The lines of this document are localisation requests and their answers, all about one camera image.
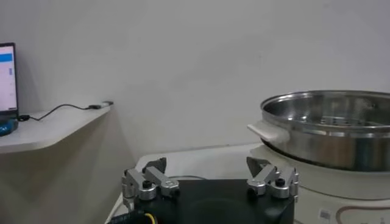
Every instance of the stainless steel pot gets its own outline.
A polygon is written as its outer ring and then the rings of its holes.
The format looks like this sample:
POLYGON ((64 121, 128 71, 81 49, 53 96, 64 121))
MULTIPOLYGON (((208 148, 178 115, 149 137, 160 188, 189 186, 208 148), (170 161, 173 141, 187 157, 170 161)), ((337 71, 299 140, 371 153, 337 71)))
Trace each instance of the stainless steel pot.
POLYGON ((266 99, 248 127, 271 149, 334 169, 390 171, 390 94, 307 91, 266 99))

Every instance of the pot handle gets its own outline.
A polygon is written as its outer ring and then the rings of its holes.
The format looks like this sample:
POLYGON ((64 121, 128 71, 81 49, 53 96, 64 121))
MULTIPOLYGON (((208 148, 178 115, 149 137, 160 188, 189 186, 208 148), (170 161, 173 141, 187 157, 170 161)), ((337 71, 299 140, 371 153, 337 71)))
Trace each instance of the pot handle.
POLYGON ((258 121, 256 124, 250 124, 247 127, 267 142, 282 143, 287 142, 290 139, 287 130, 266 121, 258 121))

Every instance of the wall shelf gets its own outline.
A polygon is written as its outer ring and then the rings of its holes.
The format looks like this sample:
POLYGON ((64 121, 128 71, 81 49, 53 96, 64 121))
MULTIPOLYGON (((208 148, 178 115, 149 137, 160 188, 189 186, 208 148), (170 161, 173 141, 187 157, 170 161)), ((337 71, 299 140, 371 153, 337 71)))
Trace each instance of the wall shelf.
MULTIPOLYGON (((86 111, 64 108, 57 110, 39 122, 32 119, 20 122, 16 131, 10 135, 0 137, 0 154, 49 147, 109 111, 110 107, 86 111)), ((45 113, 34 113, 31 116, 39 117, 45 113)))

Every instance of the white appliance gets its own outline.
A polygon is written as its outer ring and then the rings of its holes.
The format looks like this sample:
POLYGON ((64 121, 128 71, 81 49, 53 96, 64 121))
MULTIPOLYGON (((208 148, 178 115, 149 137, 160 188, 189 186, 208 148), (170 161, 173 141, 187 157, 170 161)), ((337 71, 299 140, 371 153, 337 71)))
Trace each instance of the white appliance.
MULTIPOLYGON (((339 196, 345 194, 348 197, 369 198, 382 194, 385 198, 390 198, 388 197, 390 190, 387 190, 390 186, 388 174, 367 175, 366 173, 316 167, 276 154, 265 145, 250 144, 148 155, 139 160, 136 169, 141 170, 148 161, 166 157, 167 176, 195 175, 208 179, 249 178, 250 173, 246 165, 247 156, 266 159, 276 166, 290 164, 297 168, 302 186, 299 189, 299 199, 296 204, 296 223, 390 223, 389 199, 363 200, 339 196)), ((120 195, 109 218, 126 211, 126 207, 122 205, 122 195, 120 195)))

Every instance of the black knob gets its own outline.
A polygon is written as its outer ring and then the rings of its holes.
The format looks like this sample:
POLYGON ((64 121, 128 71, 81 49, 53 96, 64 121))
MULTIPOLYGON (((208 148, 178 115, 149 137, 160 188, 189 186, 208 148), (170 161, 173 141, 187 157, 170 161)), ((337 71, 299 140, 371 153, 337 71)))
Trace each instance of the black knob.
POLYGON ((249 200, 255 200, 257 199, 257 194, 256 194, 256 191, 252 188, 249 188, 247 190, 247 196, 248 196, 248 199, 249 200))
POLYGON ((143 187, 143 188, 146 188, 146 189, 151 188, 152 185, 153 185, 153 183, 150 182, 149 180, 146 180, 146 181, 143 181, 143 182, 142 182, 142 187, 143 187))
POLYGON ((284 179, 278 178, 275 180, 275 185, 277 187, 283 187, 286 184, 286 181, 284 179))

